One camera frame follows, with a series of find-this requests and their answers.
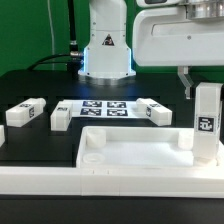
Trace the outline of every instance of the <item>black table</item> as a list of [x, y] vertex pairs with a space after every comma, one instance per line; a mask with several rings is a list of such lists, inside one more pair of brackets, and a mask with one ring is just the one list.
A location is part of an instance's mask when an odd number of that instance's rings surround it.
[[[195, 82], [205, 81], [193, 76]], [[194, 100], [186, 100], [176, 74], [137, 74], [129, 85], [79, 83], [75, 74], [11, 71], [0, 78], [0, 124], [5, 111], [29, 98], [45, 98], [44, 113], [22, 128], [5, 126], [1, 166], [75, 167], [84, 126], [155, 127], [145, 119], [73, 118], [67, 132], [50, 130], [50, 115], [64, 99], [152, 98], [173, 111], [172, 127], [193, 127]], [[223, 223], [224, 200], [153, 197], [0, 196], [0, 223]]]

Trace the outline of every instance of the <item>marker card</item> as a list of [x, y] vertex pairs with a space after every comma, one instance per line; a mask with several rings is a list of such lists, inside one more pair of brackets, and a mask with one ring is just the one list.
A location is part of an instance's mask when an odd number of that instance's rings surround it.
[[102, 102], [101, 101], [86, 100], [86, 101], [83, 101], [82, 106], [83, 107], [102, 107]]
[[127, 110], [107, 110], [107, 116], [109, 117], [127, 117], [128, 111]]
[[86, 115], [86, 116], [101, 116], [101, 109], [83, 108], [81, 110], [80, 115]]
[[127, 108], [126, 102], [107, 102], [108, 108]]

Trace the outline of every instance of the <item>green wall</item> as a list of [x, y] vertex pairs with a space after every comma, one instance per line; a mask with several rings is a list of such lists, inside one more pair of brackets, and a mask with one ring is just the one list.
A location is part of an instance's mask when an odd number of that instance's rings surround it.
[[[51, 0], [56, 52], [68, 52], [67, 1]], [[0, 75], [51, 55], [46, 0], [1, 0]]]
[[[35, 61], [51, 55], [51, 34], [47, 0], [1, 0], [0, 9], [0, 76], [14, 69], [25, 69]], [[74, 0], [77, 40], [80, 50], [89, 42], [89, 1]], [[134, 0], [126, 0], [127, 44], [131, 47], [132, 27], [136, 14], [141, 10]], [[56, 38], [56, 53], [69, 52], [69, 25], [67, 0], [51, 0]], [[56, 69], [65, 69], [65, 65]], [[38, 69], [52, 69], [40, 66]], [[137, 72], [176, 73], [171, 67], [138, 67]], [[206, 76], [212, 81], [224, 82], [224, 67], [196, 67], [192, 73]]]

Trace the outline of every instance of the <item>robot logo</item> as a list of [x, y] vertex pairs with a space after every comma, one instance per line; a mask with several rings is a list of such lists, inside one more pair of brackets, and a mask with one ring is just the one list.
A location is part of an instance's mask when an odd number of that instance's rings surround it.
[[102, 45], [106, 45], [106, 46], [114, 46], [114, 42], [112, 40], [112, 37], [110, 36], [110, 34], [107, 35], [106, 39], [104, 40]]

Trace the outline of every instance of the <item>white tray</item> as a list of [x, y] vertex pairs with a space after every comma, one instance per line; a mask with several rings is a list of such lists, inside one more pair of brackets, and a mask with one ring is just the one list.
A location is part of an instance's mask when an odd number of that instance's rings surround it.
[[[91, 148], [87, 133], [106, 131], [106, 145]], [[192, 167], [191, 150], [178, 147], [179, 128], [85, 127], [77, 156], [78, 168]]]

